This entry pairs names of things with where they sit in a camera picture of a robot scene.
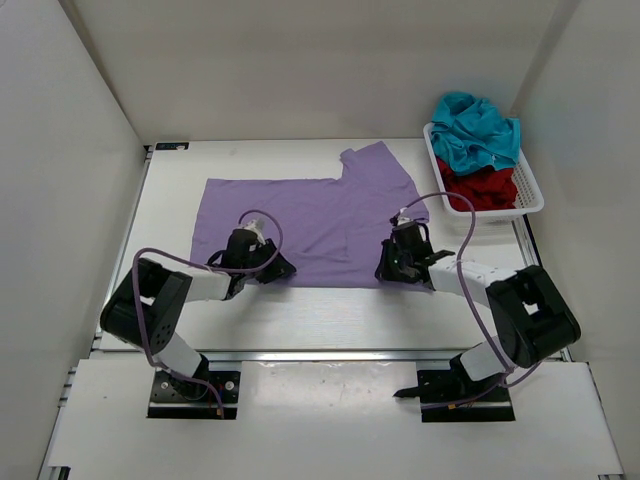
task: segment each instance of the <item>white wall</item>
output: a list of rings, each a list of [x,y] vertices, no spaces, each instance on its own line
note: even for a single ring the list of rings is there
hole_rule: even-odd
[[[627,473],[640,474],[640,2],[584,0],[524,108],[542,260],[583,329]]]
[[[144,142],[417,137],[511,107],[557,0],[65,0]]]
[[[33,479],[144,152],[56,0],[0,7],[0,478]]]

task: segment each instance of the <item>dark red towel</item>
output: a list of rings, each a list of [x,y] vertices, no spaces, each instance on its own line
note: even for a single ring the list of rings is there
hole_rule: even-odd
[[[458,177],[449,166],[438,158],[438,168],[447,192],[467,197],[476,210],[505,210],[514,208],[518,188],[511,180],[513,168],[495,171],[485,167],[470,175]],[[449,197],[451,206],[459,212],[468,212],[469,207],[458,198]]]

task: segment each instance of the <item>white laundry basket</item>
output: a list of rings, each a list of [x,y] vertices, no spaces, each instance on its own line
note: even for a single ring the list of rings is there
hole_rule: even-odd
[[[442,175],[440,175],[440,169],[438,168],[438,161],[436,155],[433,153],[433,146],[431,145],[431,129],[433,123],[428,123],[424,127],[424,139],[427,142],[427,149],[429,150],[429,158],[431,159],[431,166],[433,167],[433,173],[436,176],[438,182],[438,189],[441,192],[445,191],[444,183],[442,181]],[[544,199],[542,198],[542,192],[536,182],[533,172],[529,167],[529,163],[520,150],[520,157],[518,164],[513,169],[513,176],[511,177],[513,183],[515,183],[518,189],[518,196],[514,206],[516,208],[509,210],[487,210],[476,212],[476,220],[479,224],[487,223],[506,223],[511,222],[518,217],[526,213],[539,212],[544,207]],[[454,225],[469,225],[469,219],[471,218],[470,212],[459,212],[451,206],[449,197],[442,197],[444,203],[445,212],[451,216],[452,223]]]

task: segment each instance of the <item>purple shirt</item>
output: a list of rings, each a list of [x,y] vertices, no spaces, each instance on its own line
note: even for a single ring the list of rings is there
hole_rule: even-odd
[[[379,287],[374,272],[389,238],[389,219],[418,197],[411,177],[383,142],[342,152],[339,179],[221,180],[204,189],[191,244],[191,261],[204,263],[226,247],[246,210],[273,215],[284,231],[282,254],[298,269],[294,287]],[[414,218],[428,219],[421,202]],[[265,238],[278,232],[265,219]]]

